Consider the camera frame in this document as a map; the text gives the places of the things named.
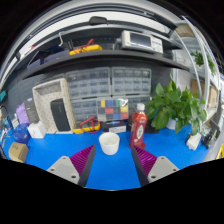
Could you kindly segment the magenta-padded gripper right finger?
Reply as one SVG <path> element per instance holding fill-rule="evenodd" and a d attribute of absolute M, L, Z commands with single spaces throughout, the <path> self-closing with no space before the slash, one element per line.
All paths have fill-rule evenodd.
<path fill-rule="evenodd" d="M 178 168 L 165 156 L 156 157 L 137 146 L 132 147 L 131 154 L 141 186 L 155 182 L 178 171 Z"/>

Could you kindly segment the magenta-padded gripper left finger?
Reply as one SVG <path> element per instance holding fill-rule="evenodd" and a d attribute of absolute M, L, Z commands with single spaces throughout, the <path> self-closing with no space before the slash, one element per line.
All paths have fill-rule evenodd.
<path fill-rule="evenodd" d="M 60 157 L 47 171 L 74 184 L 85 187 L 95 155 L 95 146 L 91 145 L 70 157 Z"/>

